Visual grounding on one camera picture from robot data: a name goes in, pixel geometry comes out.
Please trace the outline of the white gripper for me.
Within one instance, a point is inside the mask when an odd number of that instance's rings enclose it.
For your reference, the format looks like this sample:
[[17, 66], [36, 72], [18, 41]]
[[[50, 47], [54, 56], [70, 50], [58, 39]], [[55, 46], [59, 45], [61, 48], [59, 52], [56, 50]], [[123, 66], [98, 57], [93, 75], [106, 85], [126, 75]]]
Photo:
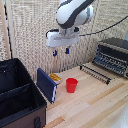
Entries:
[[[62, 35], [58, 29], [50, 30], [46, 33], [46, 45], [53, 48], [53, 57], [57, 56], [57, 49], [54, 47], [72, 45], [78, 42], [78, 33]], [[66, 47], [65, 54], [69, 54], [70, 46]]]

